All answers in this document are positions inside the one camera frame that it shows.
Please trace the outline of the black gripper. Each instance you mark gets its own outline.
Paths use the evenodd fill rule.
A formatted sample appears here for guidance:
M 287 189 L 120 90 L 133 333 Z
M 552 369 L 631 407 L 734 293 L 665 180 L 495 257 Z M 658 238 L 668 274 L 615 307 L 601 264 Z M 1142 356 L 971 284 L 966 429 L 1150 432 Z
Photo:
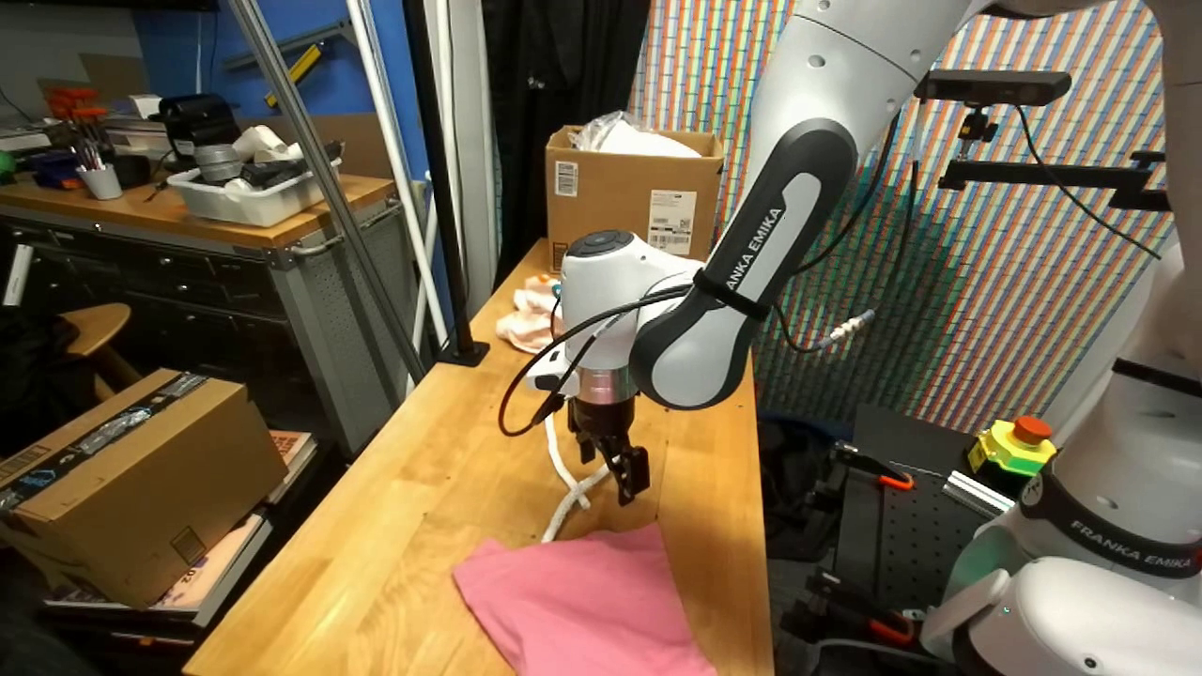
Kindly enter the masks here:
M 574 437 L 579 457 L 594 463 L 599 449 L 615 449 L 609 469 L 615 476 L 615 492 L 631 503 L 651 486 L 651 457 L 644 446 L 624 446 L 635 422 L 635 401 L 594 407 L 583 399 L 569 401 L 569 429 Z

